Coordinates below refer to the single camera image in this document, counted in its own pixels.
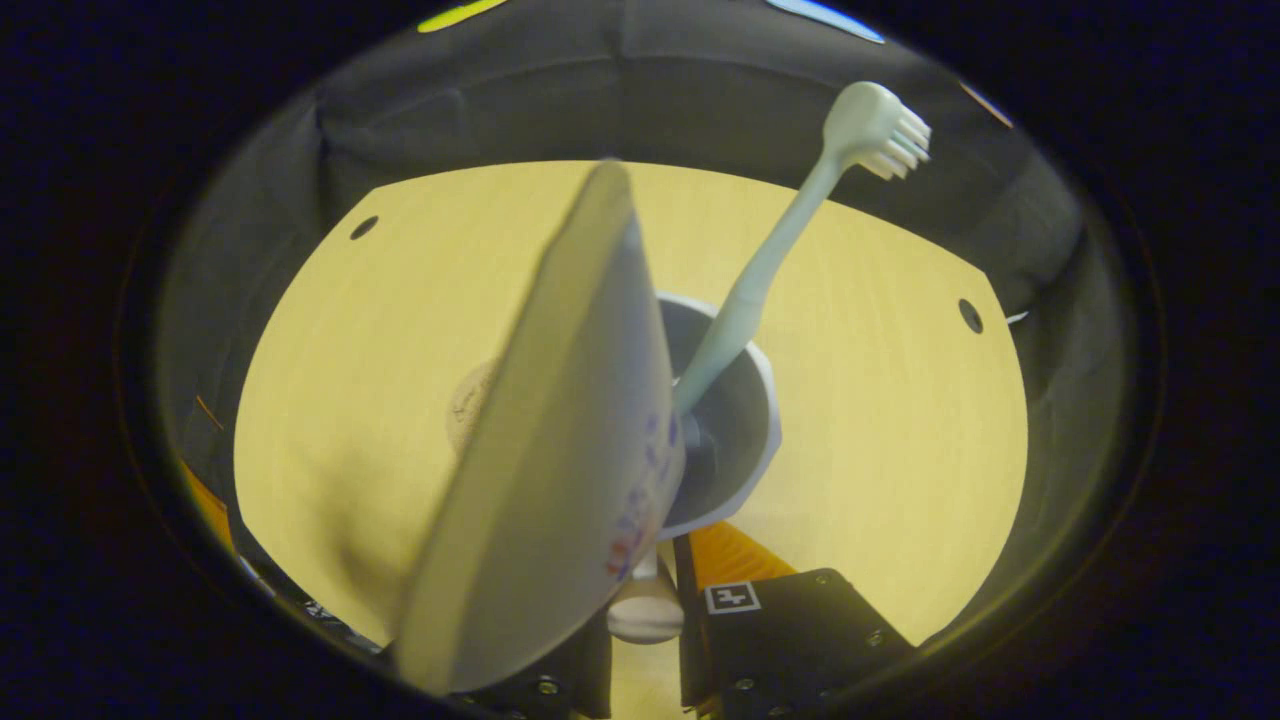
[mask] yellow table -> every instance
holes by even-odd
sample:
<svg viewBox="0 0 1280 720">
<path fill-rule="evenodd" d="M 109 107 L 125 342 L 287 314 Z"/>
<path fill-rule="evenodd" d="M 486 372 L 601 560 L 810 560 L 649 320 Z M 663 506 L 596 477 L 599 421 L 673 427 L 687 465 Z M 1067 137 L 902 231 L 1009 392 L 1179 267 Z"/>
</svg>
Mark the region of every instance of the yellow table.
<svg viewBox="0 0 1280 720">
<path fill-rule="evenodd" d="M 452 471 L 449 401 L 502 351 L 589 167 L 497 165 L 371 192 L 307 260 L 259 343 L 237 419 L 244 523 L 374 642 L 392 638 L 399 587 Z M 792 196 L 735 176 L 627 167 L 655 286 L 710 302 Z M 1004 318 L 978 269 L 824 204 L 756 337 L 783 442 L 732 521 L 800 570 L 840 570 L 911 643 L 950 623 L 991 570 L 1021 495 L 1025 402 Z M 669 687 L 657 712 L 678 715 L 675 659 L 675 643 L 620 648 L 616 716 L 632 716 L 623 697 L 658 702 L 658 691 L 620 687 L 628 662 Z"/>
</svg>

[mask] toothbrush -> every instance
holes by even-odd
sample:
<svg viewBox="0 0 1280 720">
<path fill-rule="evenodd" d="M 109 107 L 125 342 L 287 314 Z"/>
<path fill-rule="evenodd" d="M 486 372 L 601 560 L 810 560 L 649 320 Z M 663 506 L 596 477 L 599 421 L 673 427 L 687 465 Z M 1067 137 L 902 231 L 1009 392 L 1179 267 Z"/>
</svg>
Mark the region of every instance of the toothbrush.
<svg viewBox="0 0 1280 720">
<path fill-rule="evenodd" d="M 931 133 L 919 115 L 879 85 L 856 82 L 840 92 L 822 126 L 818 163 L 773 232 L 742 268 L 689 368 L 676 382 L 675 404 L 681 416 L 689 415 L 712 382 L 751 342 L 773 275 L 845 170 L 861 165 L 884 179 L 905 178 L 929 159 Z"/>
</svg>

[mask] hole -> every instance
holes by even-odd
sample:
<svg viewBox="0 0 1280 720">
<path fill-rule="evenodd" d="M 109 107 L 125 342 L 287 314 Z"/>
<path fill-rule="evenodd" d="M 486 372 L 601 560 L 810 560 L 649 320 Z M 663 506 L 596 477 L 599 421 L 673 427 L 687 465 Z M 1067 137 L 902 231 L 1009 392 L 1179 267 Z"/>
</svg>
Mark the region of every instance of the hole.
<svg viewBox="0 0 1280 720">
<path fill-rule="evenodd" d="M 982 315 L 978 314 L 978 309 L 968 300 L 960 299 L 960 316 L 964 318 L 970 331 L 975 333 L 982 332 Z"/>
<path fill-rule="evenodd" d="M 356 229 L 351 231 L 351 240 L 360 240 L 361 236 L 364 236 L 366 232 L 374 229 L 374 225 L 376 224 L 378 224 L 378 215 L 374 215 L 372 218 L 369 218 L 364 223 L 360 223 L 358 225 L 356 225 Z"/>
</svg>

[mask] toothbrush handle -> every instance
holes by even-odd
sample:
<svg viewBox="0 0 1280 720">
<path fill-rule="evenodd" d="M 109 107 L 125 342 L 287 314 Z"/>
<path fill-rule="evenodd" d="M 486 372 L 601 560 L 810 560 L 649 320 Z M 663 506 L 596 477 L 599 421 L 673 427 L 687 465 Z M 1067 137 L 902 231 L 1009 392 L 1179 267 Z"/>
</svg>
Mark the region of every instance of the toothbrush handle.
<svg viewBox="0 0 1280 720">
<path fill-rule="evenodd" d="M 694 409 L 707 388 L 755 337 L 773 275 L 782 266 L 782 260 L 795 246 L 822 201 L 835 190 L 842 172 L 844 168 L 837 159 L 826 152 L 818 158 L 818 163 L 809 170 L 809 177 L 782 213 L 773 232 L 742 268 L 723 306 L 712 320 L 712 327 L 698 345 L 689 368 L 676 383 L 675 405 L 681 416 Z"/>
</svg>

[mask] toothbrush head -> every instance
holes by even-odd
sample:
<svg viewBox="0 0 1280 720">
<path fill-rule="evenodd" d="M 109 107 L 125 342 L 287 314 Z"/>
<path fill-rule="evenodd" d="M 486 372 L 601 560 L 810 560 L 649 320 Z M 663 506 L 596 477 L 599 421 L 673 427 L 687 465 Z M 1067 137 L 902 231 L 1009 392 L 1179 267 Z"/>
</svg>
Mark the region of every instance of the toothbrush head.
<svg viewBox="0 0 1280 720">
<path fill-rule="evenodd" d="M 933 131 L 896 95 L 874 82 L 855 82 L 840 92 L 822 127 L 823 152 L 841 170 L 860 164 L 872 173 L 905 178 L 929 159 Z"/>
</svg>

